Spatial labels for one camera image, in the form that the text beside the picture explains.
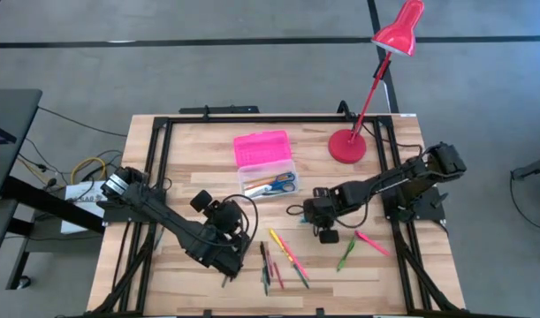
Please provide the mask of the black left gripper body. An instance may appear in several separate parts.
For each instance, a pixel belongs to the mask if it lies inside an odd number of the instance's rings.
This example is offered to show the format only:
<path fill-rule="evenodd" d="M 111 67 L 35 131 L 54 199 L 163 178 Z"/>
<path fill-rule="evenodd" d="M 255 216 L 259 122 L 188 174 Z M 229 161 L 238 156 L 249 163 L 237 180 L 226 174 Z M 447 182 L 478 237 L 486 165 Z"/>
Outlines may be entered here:
<path fill-rule="evenodd" d="M 191 199 L 190 205 L 206 217 L 198 233 L 202 241 L 216 247 L 249 247 L 249 221 L 236 201 L 230 198 L 216 201 L 207 191 L 202 190 Z"/>

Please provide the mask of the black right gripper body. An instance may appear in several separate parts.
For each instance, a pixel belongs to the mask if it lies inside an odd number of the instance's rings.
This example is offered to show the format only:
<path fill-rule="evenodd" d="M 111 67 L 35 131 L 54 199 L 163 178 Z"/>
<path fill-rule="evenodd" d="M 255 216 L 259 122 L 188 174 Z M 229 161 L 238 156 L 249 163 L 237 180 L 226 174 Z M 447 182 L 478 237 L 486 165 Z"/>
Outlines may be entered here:
<path fill-rule="evenodd" d="M 336 244 L 339 242 L 337 230 L 332 226 L 337 218 L 338 205 L 336 188 L 317 187 L 313 190 L 313 225 L 318 229 L 318 238 L 321 244 Z"/>

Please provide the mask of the yellow highlighter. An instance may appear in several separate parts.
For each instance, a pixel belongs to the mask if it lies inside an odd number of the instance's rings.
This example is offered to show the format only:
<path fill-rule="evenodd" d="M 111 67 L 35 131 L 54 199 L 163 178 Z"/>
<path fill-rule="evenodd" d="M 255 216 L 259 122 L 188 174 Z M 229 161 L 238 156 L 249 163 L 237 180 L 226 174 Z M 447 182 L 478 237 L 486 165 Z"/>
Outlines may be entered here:
<path fill-rule="evenodd" d="M 270 232 L 270 235 L 271 237 L 273 238 L 273 240 L 275 241 L 275 243 L 278 245 L 278 247 L 280 248 L 280 250 L 283 252 L 283 254 L 285 255 L 285 257 L 288 259 L 289 262 L 293 263 L 293 258 L 291 257 L 291 255 L 286 251 L 285 249 L 285 246 L 283 245 L 281 239 L 279 238 L 279 236 L 277 235 L 277 233 L 273 230 L 273 229 L 269 229 L 269 232 Z"/>

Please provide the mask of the blue-handled scissors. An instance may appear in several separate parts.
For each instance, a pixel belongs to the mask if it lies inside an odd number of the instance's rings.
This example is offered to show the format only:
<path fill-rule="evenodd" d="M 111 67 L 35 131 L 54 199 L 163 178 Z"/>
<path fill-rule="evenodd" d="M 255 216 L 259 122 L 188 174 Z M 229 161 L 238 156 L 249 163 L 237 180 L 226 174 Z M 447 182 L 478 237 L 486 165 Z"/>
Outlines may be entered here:
<path fill-rule="evenodd" d="M 269 183 L 252 188 L 248 192 L 248 195 L 250 197 L 258 197 L 294 192 L 296 190 L 295 179 L 296 176 L 292 172 L 282 173 L 277 175 Z"/>

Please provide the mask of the slim pink marker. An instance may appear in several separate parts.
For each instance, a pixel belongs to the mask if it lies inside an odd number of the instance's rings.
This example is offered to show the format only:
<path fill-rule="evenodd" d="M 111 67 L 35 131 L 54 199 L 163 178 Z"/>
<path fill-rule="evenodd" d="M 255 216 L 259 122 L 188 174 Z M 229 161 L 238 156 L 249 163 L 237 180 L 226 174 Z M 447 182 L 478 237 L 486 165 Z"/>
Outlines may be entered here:
<path fill-rule="evenodd" d="M 282 244 L 283 248 L 285 249 L 285 252 L 287 253 L 287 255 L 293 260 L 293 263 L 299 268 L 301 274 L 305 278 L 309 279 L 307 271 L 301 266 L 299 260 L 293 254 L 293 251 L 290 249 L 290 247 L 285 243 L 285 241 L 280 236 L 278 236 L 278 239 L 280 243 Z"/>

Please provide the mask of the pink highlighter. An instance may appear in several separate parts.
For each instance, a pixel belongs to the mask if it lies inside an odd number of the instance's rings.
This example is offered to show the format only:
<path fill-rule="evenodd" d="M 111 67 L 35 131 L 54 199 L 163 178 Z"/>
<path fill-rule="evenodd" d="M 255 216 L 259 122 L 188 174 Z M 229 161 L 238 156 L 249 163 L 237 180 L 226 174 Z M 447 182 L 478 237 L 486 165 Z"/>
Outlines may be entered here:
<path fill-rule="evenodd" d="M 354 232 L 355 236 L 366 242 L 368 245 L 372 246 L 374 249 L 376 249 L 379 253 L 385 255 L 385 256 L 389 256 L 390 255 L 390 252 L 388 250 L 386 250 L 385 248 L 383 248 L 381 245 L 379 245 L 376 241 L 372 240 L 370 237 L 368 237 L 367 235 L 365 235 L 364 233 L 360 232 L 360 231 L 355 231 Z"/>

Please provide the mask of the pink-lidded clear pencil box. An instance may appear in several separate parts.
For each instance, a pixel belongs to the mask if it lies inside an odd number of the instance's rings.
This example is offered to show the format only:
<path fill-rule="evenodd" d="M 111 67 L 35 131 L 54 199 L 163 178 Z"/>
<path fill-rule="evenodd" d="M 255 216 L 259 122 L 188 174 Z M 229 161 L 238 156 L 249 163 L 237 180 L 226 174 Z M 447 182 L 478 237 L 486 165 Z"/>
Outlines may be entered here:
<path fill-rule="evenodd" d="M 233 148 L 240 190 L 243 195 L 252 200 L 260 200 L 299 191 L 299 177 L 286 131 L 265 131 L 239 136 L 233 140 Z M 248 192 L 252 188 L 244 187 L 244 183 L 249 180 L 277 176 L 286 172 L 292 172 L 296 176 L 294 192 L 250 197 Z"/>

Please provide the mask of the white cardboard box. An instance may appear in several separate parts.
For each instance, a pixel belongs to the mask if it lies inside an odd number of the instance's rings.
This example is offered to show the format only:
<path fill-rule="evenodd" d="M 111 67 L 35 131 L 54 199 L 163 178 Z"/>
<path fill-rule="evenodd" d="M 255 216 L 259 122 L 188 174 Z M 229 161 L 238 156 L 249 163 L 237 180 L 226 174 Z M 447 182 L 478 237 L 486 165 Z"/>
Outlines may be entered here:
<path fill-rule="evenodd" d="M 68 185 L 65 188 L 65 200 L 71 201 L 76 207 L 102 219 L 104 209 L 100 208 L 97 202 L 107 201 L 101 189 L 104 184 L 104 181 L 85 181 L 76 185 Z M 105 225 L 106 222 L 102 219 L 101 224 Z"/>

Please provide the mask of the long red crayon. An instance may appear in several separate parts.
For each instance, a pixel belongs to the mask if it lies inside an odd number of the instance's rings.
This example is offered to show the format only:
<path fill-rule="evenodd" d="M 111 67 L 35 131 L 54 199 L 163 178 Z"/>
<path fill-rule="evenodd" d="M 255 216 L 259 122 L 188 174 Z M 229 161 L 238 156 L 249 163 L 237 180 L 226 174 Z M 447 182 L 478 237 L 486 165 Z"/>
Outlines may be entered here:
<path fill-rule="evenodd" d="M 278 284 L 279 284 L 280 288 L 281 288 L 282 290 L 284 290 L 285 285 L 284 285 L 282 276 L 281 276 L 281 274 L 280 274 L 278 265 L 277 265 L 275 262 L 273 262 L 272 265 L 273 265 L 273 268 L 274 268 L 275 276 L 276 276 L 276 278 L 277 278 L 277 280 L 278 280 Z"/>

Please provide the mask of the red desk lamp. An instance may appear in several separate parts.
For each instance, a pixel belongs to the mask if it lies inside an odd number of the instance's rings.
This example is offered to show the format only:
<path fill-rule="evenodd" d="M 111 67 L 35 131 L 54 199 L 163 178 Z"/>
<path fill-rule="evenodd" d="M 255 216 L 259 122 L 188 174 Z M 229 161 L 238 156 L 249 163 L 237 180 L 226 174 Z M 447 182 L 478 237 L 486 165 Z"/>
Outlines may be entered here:
<path fill-rule="evenodd" d="M 388 70 L 392 54 L 412 57 L 415 53 L 415 28 L 424 12 L 423 0 L 406 0 L 399 10 L 395 20 L 381 28 L 371 41 L 386 51 L 373 75 L 374 81 L 369 90 L 361 114 L 351 129 L 336 131 L 329 138 L 328 149 L 331 156 L 341 163 L 357 163 L 366 153 L 366 141 L 361 136 L 363 119 L 372 101 L 376 88 Z"/>

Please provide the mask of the black bar device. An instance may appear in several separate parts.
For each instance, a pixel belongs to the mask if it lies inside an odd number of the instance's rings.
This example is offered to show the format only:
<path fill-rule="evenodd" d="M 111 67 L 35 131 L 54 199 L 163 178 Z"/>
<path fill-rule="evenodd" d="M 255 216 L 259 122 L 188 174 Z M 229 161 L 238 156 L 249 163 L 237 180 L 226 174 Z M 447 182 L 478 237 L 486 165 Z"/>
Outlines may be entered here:
<path fill-rule="evenodd" d="M 182 114 L 182 115 L 191 115 L 191 114 L 201 114 L 201 115 L 208 115 L 208 114 L 259 114 L 259 113 L 260 113 L 260 110 L 255 105 L 248 105 L 248 106 L 230 105 L 230 106 L 222 106 L 222 107 L 210 107 L 208 105 L 204 105 L 202 107 L 181 108 L 179 110 L 179 114 Z"/>

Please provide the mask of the black desk base beam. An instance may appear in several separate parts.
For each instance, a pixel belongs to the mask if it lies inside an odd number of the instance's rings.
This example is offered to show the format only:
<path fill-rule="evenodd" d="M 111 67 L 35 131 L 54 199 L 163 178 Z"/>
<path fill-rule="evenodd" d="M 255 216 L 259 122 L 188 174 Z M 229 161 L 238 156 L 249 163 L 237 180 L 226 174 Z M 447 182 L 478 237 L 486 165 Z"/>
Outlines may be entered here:
<path fill-rule="evenodd" d="M 93 215 L 69 201 L 62 200 L 15 177 L 8 177 L 4 181 L 0 195 L 3 199 L 15 200 L 30 208 L 56 216 L 68 223 L 104 234 L 105 228 L 103 219 L 100 216 Z"/>

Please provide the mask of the grey stand leg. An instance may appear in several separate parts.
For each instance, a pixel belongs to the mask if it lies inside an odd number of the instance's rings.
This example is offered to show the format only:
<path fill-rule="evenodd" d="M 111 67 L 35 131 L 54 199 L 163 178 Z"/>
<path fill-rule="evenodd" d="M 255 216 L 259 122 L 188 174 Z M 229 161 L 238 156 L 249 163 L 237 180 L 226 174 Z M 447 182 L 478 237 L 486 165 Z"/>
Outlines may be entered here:
<path fill-rule="evenodd" d="M 540 174 L 540 159 L 524 167 L 516 168 L 512 171 L 514 180 L 523 180 L 524 178 Z"/>

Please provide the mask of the grey desk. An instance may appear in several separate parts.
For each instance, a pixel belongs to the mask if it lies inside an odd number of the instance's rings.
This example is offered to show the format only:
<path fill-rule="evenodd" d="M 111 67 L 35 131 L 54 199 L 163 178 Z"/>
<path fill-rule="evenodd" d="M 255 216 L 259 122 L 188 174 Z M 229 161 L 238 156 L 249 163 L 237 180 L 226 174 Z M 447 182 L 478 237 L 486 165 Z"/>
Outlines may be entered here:
<path fill-rule="evenodd" d="M 13 144 L 0 144 L 0 192 L 36 115 L 42 91 L 39 89 L 0 89 L 0 128 L 14 135 Z M 9 231 L 19 202 L 0 195 L 0 246 Z"/>

